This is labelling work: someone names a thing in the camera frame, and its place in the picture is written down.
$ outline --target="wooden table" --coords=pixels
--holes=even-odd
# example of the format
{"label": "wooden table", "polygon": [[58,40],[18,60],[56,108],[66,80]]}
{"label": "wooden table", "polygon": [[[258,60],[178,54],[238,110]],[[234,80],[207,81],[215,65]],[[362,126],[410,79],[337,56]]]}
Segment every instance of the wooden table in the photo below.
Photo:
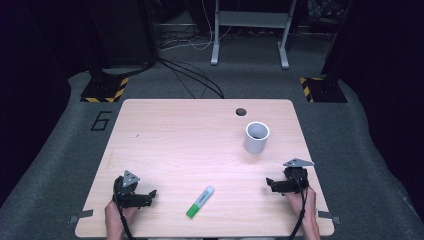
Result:
{"label": "wooden table", "polygon": [[[247,114],[237,115],[238,108]],[[243,148],[252,121],[270,128],[256,155]],[[297,217],[265,178],[285,180],[283,163],[295,157],[311,161],[289,100],[126,100],[84,206],[93,216],[81,218],[75,233],[106,236],[104,207],[114,180],[129,170],[141,178],[137,194],[157,189],[152,206],[141,208],[130,226],[135,237],[288,236]],[[317,208],[328,211],[314,167],[305,168]],[[209,185],[214,194],[190,219],[186,211]],[[323,236],[334,232],[327,219],[318,225]]]}

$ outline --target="human hand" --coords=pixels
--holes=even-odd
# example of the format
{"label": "human hand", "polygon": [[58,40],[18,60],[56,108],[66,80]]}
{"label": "human hand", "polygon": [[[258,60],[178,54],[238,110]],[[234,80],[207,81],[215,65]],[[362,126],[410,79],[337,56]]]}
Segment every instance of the human hand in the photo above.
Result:
{"label": "human hand", "polygon": [[[293,209],[293,212],[299,216],[300,211],[302,210],[302,195],[300,193],[284,193],[287,199],[290,202],[290,205]],[[306,198],[305,203],[305,215],[302,220],[302,227],[305,233],[305,239],[315,240],[320,239],[319,227],[316,222],[316,192],[308,187],[303,190],[303,195]]]}
{"label": "human hand", "polygon": [[[122,214],[127,220],[128,225],[131,224],[137,210],[138,208],[136,207],[122,209]],[[121,221],[121,216],[119,215],[118,207],[114,201],[110,201],[105,207],[105,224],[108,240],[122,239],[124,226]]]}

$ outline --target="paper cup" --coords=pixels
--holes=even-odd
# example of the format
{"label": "paper cup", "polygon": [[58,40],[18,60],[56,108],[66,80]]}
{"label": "paper cup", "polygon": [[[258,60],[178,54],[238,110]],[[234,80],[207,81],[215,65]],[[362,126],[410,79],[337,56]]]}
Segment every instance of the paper cup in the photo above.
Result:
{"label": "paper cup", "polygon": [[261,122],[251,122],[246,127],[246,137],[244,138],[244,149],[257,154],[265,148],[266,140],[269,136],[269,128]]}

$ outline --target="green marker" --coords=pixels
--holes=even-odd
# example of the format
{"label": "green marker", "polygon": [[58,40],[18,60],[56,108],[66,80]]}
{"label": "green marker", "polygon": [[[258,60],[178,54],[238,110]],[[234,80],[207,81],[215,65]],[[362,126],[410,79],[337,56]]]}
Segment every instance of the green marker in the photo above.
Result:
{"label": "green marker", "polygon": [[193,218],[194,215],[199,211],[199,209],[205,204],[205,202],[209,199],[215,189],[211,186],[207,187],[205,191],[200,195],[197,201],[191,206],[191,208],[186,212],[186,215],[190,218]]}

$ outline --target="dark background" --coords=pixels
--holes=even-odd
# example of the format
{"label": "dark background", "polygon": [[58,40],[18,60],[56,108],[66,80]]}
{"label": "dark background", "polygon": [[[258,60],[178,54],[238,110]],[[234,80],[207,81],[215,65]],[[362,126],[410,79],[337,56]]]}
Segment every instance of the dark background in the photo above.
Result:
{"label": "dark background", "polygon": [[[66,108],[68,78],[87,70],[72,35],[66,8],[70,2],[88,30],[84,41],[101,66],[109,67],[85,1],[16,0],[0,5],[1,203]],[[340,70],[340,78],[357,93],[374,144],[404,184],[421,219],[423,5],[418,0],[354,1],[325,66]]]}

